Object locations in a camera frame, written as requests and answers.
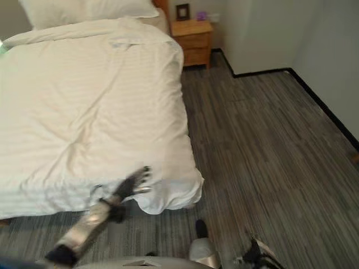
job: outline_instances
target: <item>black baseboard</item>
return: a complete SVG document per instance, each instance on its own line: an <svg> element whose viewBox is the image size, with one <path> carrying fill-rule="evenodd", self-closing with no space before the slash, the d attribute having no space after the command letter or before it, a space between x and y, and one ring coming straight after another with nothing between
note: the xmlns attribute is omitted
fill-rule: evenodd
<svg viewBox="0 0 359 269"><path fill-rule="evenodd" d="M345 125L340 121L340 119L335 116L335 114L328 108L328 106L313 92L313 90L308 86L307 83L294 71L292 68L287 70L296 81L304 88L304 90L309 94L310 97L320 106L324 113L332 120L335 126L343 133L343 135L349 140L353 147L359 151L359 141L357 138L345 127Z"/></svg>
<svg viewBox="0 0 359 269"><path fill-rule="evenodd" d="M328 106L317 96L313 90L308 86L307 83L292 69L292 68L280 68L280 69L271 69L264 70L259 72L243 73L243 74L234 74L231 65L229 64L227 58L225 57L222 49L212 49L212 52L220 52L225 60L225 63L228 66L228 69L231 71L233 78L247 77L247 76L257 76L262 74L274 73L274 72L289 72L294 79L304 88L304 90L309 94L310 97L320 106L324 113L332 120L335 126L343 133L347 140L353 145L353 147L359 151L359 141L358 139L345 127L345 125L335 116L335 114L328 108Z"/></svg>

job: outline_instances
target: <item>gray striped carpet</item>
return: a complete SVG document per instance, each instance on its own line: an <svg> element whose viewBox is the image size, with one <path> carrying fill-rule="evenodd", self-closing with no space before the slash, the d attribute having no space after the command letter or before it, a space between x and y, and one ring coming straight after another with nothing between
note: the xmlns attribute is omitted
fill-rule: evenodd
<svg viewBox="0 0 359 269"><path fill-rule="evenodd" d="M141 212L110 225L81 264L120 256L186 257L203 218L224 268L257 235L288 268L358 268L359 171L353 147L288 73L233 79L221 54L209 72L183 73L197 166L206 179L195 209ZM79 214L18 218L0 229L0 252L34 260Z"/></svg>

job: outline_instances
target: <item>wall outlet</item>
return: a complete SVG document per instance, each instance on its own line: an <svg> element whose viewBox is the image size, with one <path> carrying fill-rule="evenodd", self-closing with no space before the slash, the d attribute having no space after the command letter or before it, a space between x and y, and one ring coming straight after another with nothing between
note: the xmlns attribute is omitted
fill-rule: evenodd
<svg viewBox="0 0 359 269"><path fill-rule="evenodd" d="M213 23L217 23L220 21L220 14L219 13L213 13L213 14L208 14L208 20L210 22L213 22Z"/></svg>

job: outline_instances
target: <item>bed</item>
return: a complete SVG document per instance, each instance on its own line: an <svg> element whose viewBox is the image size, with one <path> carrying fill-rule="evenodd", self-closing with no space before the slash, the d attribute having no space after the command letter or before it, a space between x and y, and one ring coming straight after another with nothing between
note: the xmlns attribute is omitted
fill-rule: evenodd
<svg viewBox="0 0 359 269"><path fill-rule="evenodd" d="M135 197L143 211L201 198L183 53L166 34L167 1L154 4L157 21L84 21L4 41L11 49L0 58L0 219L83 211L144 165L153 169L153 191ZM90 197L97 185L103 190Z"/></svg>

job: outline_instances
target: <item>nightstand drawer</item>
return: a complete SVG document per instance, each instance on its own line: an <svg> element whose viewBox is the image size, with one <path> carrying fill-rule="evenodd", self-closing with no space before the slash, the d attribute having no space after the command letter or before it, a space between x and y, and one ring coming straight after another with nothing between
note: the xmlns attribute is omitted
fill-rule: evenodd
<svg viewBox="0 0 359 269"><path fill-rule="evenodd" d="M185 49L185 66L194 64L206 64L208 59L208 48L205 49Z"/></svg>
<svg viewBox="0 0 359 269"><path fill-rule="evenodd" d="M178 36L175 40L183 49L206 48L209 45L208 34Z"/></svg>

